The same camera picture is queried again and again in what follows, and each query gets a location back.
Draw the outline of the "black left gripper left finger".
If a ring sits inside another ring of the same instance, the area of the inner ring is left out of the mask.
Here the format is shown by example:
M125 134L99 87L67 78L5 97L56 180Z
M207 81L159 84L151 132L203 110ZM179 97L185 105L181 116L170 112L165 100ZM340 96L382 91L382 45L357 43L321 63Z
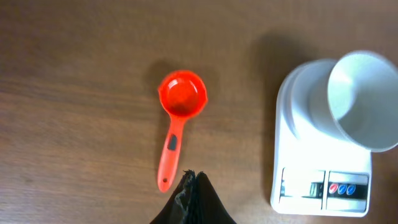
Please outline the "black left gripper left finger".
M164 208L150 224L181 224L186 222L195 178L193 170L185 171Z

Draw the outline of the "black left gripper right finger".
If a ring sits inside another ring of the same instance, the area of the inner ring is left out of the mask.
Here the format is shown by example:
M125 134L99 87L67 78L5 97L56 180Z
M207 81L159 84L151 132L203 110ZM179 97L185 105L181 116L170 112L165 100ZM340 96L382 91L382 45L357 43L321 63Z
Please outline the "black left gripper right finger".
M200 172L197 181L197 209L200 224L236 224L226 211L208 176Z

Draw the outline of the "red plastic measuring scoop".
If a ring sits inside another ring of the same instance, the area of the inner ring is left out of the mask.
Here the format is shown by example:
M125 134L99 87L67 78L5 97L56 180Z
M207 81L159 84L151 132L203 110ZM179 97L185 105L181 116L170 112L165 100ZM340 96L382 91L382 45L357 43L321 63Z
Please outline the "red plastic measuring scoop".
M158 94L170 118L157 173L158 188L165 193L177 173L185 123L203 111L208 96L203 80L189 70L168 74L158 87Z

